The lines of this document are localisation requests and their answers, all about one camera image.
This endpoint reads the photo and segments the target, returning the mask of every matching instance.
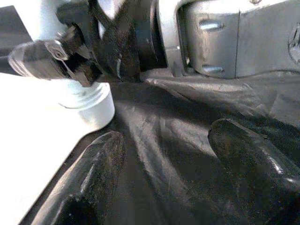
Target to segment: black plastic sheet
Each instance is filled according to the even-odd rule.
[[[95,138],[117,131],[123,135],[126,157],[104,224],[275,224],[276,217],[253,219],[245,210],[234,177],[213,151],[208,133],[216,120],[231,119],[261,135],[298,169],[299,85],[300,75],[287,71],[221,80],[173,78],[167,70],[155,70],[142,84],[113,83],[113,121],[78,143],[22,223],[30,224],[56,182]],[[283,207],[285,217],[299,214],[297,185],[289,195],[296,207]]]

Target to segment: white surface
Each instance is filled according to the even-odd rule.
[[[59,106],[50,81],[0,74],[1,224],[16,225],[94,126]]]

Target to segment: black tarp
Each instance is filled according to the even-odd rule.
[[[147,73],[144,83],[112,83],[114,119],[78,143],[23,224],[84,148],[108,131],[123,135],[126,158],[105,224],[243,224],[236,190],[210,146],[210,126],[232,119],[300,166],[299,85],[300,74],[287,71],[221,80],[173,78],[164,69]]]

